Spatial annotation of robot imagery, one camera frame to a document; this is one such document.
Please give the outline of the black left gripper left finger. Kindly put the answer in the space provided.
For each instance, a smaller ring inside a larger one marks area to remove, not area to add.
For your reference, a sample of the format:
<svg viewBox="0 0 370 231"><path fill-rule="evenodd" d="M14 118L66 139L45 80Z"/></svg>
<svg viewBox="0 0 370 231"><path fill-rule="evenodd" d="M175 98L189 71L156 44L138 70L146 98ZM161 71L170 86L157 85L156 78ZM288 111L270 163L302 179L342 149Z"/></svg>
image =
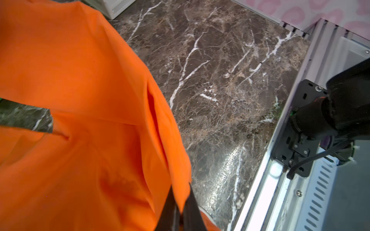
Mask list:
<svg viewBox="0 0 370 231"><path fill-rule="evenodd" d="M179 230L180 230L180 211L175 201L172 187L170 187L155 231L179 231Z"/></svg>

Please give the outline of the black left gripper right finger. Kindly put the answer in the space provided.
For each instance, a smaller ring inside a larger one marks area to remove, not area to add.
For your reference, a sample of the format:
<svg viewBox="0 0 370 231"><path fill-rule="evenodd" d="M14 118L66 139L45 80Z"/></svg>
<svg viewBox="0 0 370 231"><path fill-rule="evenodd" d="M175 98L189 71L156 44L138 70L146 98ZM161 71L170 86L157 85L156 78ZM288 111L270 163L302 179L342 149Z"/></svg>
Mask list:
<svg viewBox="0 0 370 231"><path fill-rule="evenodd" d="M182 213L183 231L207 231L190 185L190 194Z"/></svg>

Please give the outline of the orange shorts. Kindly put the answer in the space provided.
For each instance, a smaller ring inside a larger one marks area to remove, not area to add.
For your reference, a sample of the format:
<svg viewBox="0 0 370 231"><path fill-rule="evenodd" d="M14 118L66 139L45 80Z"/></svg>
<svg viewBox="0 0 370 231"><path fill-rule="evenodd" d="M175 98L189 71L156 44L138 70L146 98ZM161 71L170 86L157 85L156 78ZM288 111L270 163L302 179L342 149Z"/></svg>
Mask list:
<svg viewBox="0 0 370 231"><path fill-rule="evenodd" d="M1 1L1 97L53 130L1 126L1 230L155 231L191 164L151 73L97 10Z"/></svg>

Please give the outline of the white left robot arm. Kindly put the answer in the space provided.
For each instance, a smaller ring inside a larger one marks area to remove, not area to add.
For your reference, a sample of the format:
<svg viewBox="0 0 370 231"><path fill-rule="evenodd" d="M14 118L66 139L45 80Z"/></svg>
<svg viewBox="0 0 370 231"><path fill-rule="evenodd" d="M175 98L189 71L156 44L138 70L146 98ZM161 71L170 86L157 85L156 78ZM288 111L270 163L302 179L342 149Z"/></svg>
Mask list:
<svg viewBox="0 0 370 231"><path fill-rule="evenodd" d="M326 88L301 79L268 145L233 231L322 231L338 169L370 138L370 62Z"/></svg>

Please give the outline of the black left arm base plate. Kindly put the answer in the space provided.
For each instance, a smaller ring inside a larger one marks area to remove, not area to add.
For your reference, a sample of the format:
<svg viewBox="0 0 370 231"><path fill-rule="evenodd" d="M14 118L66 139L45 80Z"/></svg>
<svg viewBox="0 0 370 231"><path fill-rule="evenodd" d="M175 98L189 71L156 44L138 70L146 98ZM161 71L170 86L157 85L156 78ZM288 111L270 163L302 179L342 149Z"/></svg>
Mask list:
<svg viewBox="0 0 370 231"><path fill-rule="evenodd" d="M336 133L328 96L326 89L309 80L298 84L272 150L274 160L290 168L315 155L322 138Z"/></svg>

